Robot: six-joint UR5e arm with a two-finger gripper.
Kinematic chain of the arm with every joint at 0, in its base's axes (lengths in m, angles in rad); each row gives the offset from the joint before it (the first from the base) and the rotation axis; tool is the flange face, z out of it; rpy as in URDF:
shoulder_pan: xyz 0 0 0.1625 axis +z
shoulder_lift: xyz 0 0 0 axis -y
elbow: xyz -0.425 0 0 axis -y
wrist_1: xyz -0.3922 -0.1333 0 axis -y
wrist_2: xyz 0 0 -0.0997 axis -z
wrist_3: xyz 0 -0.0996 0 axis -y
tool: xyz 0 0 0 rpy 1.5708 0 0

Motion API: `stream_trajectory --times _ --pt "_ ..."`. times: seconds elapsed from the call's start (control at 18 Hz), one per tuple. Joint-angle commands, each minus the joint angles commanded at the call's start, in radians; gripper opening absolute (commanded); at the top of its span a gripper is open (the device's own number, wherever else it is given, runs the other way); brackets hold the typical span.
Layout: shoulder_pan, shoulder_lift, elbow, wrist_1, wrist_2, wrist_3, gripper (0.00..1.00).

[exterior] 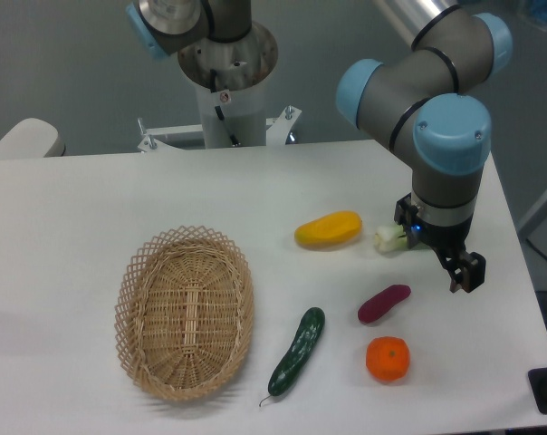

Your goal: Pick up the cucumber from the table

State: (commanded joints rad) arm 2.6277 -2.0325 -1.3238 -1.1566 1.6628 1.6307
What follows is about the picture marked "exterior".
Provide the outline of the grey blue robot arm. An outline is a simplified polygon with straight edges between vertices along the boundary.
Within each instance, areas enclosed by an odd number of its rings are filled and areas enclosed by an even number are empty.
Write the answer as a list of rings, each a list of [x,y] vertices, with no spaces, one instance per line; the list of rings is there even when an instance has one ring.
[[[485,280],[483,256],[468,235],[492,122],[469,91],[510,61],[513,39],[492,14],[468,14],[455,1],[381,1],[379,10],[410,54],[386,65],[354,63],[335,97],[341,116],[411,168],[412,189],[394,219],[408,244],[425,244],[449,273],[452,290]],[[272,34],[248,1],[134,1],[127,15],[146,50],[176,56],[196,85],[208,148],[263,146],[262,86],[278,59]]]

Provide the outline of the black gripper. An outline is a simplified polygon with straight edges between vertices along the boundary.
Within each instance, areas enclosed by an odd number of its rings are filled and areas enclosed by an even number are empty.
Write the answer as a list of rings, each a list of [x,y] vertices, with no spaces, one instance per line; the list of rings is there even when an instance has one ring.
[[[423,244],[435,249],[440,265],[449,275],[449,291],[453,294],[460,289],[471,293],[485,282],[486,260],[482,255],[462,251],[458,259],[453,251],[465,250],[472,219],[453,226],[437,226],[414,217],[408,228],[408,247],[412,249]]]

